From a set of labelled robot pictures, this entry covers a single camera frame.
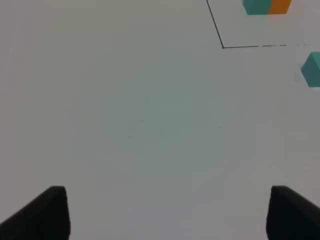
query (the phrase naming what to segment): orange block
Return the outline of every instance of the orange block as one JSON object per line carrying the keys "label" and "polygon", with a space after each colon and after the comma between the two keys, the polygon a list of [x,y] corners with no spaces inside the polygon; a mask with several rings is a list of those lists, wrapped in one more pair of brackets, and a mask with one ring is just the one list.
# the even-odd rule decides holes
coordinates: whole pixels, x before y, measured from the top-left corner
{"label": "orange block", "polygon": [[272,0],[268,14],[286,14],[291,0]]}

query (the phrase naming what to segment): cube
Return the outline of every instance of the cube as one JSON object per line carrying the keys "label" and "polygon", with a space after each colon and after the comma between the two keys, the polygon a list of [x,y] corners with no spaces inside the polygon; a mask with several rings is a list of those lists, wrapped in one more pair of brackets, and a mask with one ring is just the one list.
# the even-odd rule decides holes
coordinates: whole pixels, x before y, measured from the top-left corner
{"label": "cube", "polygon": [[269,13],[272,1],[273,0],[243,0],[242,4],[248,15],[266,15]]}
{"label": "cube", "polygon": [[291,0],[272,0],[268,14],[286,14]]}
{"label": "cube", "polygon": [[311,52],[303,65],[302,74],[310,88],[320,87],[320,52]]}

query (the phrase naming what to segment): teal block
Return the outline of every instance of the teal block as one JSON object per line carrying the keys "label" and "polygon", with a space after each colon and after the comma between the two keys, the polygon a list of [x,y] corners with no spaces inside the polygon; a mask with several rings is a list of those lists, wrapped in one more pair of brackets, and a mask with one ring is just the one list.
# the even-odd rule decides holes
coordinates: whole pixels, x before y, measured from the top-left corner
{"label": "teal block", "polygon": [[303,65],[302,74],[310,88],[320,87],[320,52],[313,51]]}
{"label": "teal block", "polygon": [[248,15],[266,15],[272,0],[243,0],[242,4]]}

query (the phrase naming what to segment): white table surface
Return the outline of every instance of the white table surface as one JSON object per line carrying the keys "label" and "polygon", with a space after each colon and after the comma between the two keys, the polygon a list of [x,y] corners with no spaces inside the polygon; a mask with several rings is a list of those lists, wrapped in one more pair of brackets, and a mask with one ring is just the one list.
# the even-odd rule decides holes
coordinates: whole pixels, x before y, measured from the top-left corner
{"label": "white table surface", "polygon": [[320,205],[316,50],[222,49],[205,0],[1,1],[0,220],[63,185],[71,240],[266,240],[272,185]]}

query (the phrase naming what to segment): block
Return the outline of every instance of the block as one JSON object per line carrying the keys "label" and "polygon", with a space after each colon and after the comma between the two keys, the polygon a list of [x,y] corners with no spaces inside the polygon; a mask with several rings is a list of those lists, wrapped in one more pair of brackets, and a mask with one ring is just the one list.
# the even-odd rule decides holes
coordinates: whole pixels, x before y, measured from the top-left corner
{"label": "block", "polygon": [[0,224],[1,240],[68,240],[70,232],[67,192],[63,186],[48,188]]}
{"label": "block", "polygon": [[266,233],[269,240],[318,240],[320,209],[287,186],[273,186]]}
{"label": "block", "polygon": [[268,14],[286,14],[291,0],[272,0]]}
{"label": "block", "polygon": [[301,71],[310,88],[320,87],[320,52],[311,52]]}
{"label": "block", "polygon": [[242,4],[248,15],[266,15],[272,0],[243,0]]}

